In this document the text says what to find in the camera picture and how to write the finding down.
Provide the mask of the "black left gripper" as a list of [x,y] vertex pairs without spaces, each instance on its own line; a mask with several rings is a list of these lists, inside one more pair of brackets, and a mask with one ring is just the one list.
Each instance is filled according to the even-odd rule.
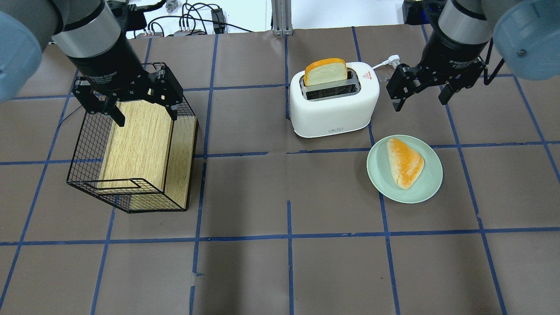
[[72,94],[88,114],[110,116],[120,126],[125,116],[117,101],[146,100],[160,104],[173,121],[183,102],[183,88],[170,68],[148,73],[126,38],[96,56],[69,57],[81,77],[74,80]]

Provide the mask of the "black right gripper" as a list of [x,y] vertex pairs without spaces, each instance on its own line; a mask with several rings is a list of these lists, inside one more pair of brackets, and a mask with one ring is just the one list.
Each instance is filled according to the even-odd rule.
[[454,94],[471,88],[482,73],[484,62],[480,54],[487,42],[465,44],[448,37],[442,31],[432,32],[417,66],[396,66],[386,89],[396,112],[420,88],[448,82],[438,99],[448,104]]

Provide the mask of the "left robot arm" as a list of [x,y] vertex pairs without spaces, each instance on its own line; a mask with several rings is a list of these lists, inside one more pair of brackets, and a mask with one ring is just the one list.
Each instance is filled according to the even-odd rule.
[[126,38],[146,27],[144,14],[165,1],[136,6],[118,0],[3,0],[0,4],[0,99],[10,101],[37,71],[50,41],[80,72],[72,94],[89,114],[110,116],[123,127],[118,102],[144,100],[165,107],[172,120],[185,102],[166,64],[144,69]]

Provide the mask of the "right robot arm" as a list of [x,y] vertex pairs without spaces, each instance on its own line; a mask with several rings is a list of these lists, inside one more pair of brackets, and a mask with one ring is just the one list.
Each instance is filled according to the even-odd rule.
[[414,94],[442,86],[440,103],[480,76],[494,80],[503,65],[523,79],[560,73],[560,4],[557,0],[406,0],[405,24],[430,25],[417,66],[401,63],[387,84],[399,112]]

